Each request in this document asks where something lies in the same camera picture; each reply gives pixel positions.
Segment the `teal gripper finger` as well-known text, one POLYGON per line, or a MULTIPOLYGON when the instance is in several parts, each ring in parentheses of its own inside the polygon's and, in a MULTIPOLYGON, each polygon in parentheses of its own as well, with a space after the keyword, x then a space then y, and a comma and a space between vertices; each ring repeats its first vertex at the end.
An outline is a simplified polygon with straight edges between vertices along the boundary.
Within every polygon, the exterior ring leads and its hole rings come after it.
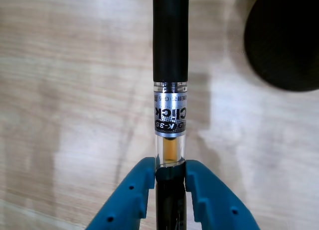
POLYGON ((123 179, 88 230, 138 230, 146 218, 149 190, 155 187, 155 159, 145 157, 123 179))
POLYGON ((191 193, 194 220, 203 230, 258 230, 243 202, 205 165, 186 161, 186 191, 191 193))

